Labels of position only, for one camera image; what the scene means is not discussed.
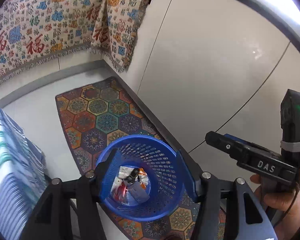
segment screw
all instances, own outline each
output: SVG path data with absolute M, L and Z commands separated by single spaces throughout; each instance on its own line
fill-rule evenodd
M 202 173 L 202 177 L 204 177 L 205 179 L 210 179 L 211 178 L 211 174 L 206 171 L 206 172 Z
M 60 179 L 59 178 L 54 178 L 52 181 L 51 181 L 51 183 L 53 184 L 53 185 L 58 185 L 59 183 L 60 183 Z
M 243 178 L 237 178 L 237 183 L 243 185 L 245 183 L 245 180 Z
M 88 171 L 88 172 L 86 173 L 86 177 L 87 177 L 88 179 L 93 178 L 93 176 L 94 176 L 94 172 L 93 172 L 93 171 Z

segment floor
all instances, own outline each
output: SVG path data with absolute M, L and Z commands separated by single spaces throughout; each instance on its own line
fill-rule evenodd
M 76 87 L 112 76 L 110 69 L 100 67 L 41 87 L 5 106 L 4 111 L 24 129 L 26 137 L 44 153 L 47 174 L 63 181 L 80 177 L 59 121 L 55 96 Z M 125 240 L 126 236 L 98 207 L 108 240 Z

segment blue plastic basket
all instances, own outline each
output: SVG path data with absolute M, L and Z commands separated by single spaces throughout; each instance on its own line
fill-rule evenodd
M 122 166 L 143 168 L 149 178 L 149 200 L 135 206 L 118 203 L 111 194 L 104 204 L 117 215 L 135 221 L 151 221 L 170 213 L 184 191 L 176 166 L 176 153 L 166 143 L 146 135 L 129 135 L 115 140 L 101 153 L 96 165 L 107 159 L 111 149 L 122 153 Z

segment human hand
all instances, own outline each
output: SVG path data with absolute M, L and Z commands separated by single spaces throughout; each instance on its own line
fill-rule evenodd
M 261 177 L 258 174 L 254 174 L 250 177 L 253 183 L 261 184 Z M 255 190 L 255 195 L 261 201 L 261 186 Z M 272 208 L 286 211 L 294 197 L 295 193 L 284 192 L 284 193 L 268 193 L 264 196 L 264 203 Z M 300 192 L 292 205 L 288 214 L 284 219 L 274 228 L 275 233 L 279 240 L 289 240 L 295 234 L 300 227 Z

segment finger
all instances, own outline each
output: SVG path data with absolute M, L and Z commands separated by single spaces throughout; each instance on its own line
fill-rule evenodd
M 261 177 L 260 177 L 260 175 L 258 175 L 258 174 L 253 174 L 253 175 L 250 177 L 250 180 L 251 180 L 253 183 L 261 184 Z
M 265 204 L 269 207 L 286 211 L 294 197 L 294 193 L 284 192 L 284 193 L 268 193 L 263 198 Z
M 255 190 L 254 194 L 256 195 L 256 197 L 258 198 L 258 200 L 261 201 L 261 196 L 262 196 L 262 193 L 261 193 L 261 186 L 259 186 L 259 187 Z

